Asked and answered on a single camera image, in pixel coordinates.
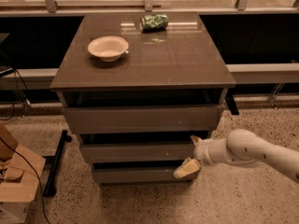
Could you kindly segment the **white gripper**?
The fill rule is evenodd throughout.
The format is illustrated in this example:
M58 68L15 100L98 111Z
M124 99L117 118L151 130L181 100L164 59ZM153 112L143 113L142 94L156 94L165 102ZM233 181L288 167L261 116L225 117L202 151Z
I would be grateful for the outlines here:
M187 175L193 174L200 170L201 165L216 165L209 154L209 144L211 143L211 139L202 140L196 135L191 135L190 138L194 144L193 156L195 159L187 158L174 172L175 178L183 178Z

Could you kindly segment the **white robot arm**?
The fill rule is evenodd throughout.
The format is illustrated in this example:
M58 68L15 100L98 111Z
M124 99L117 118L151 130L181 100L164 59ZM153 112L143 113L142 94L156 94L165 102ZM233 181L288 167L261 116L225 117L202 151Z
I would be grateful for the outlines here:
M193 157L174 172L174 178L196 173L202 166L224 163L237 167L256 167L267 164L295 183L299 183L299 152L274 145L248 130L237 129L222 139L201 139L192 135Z

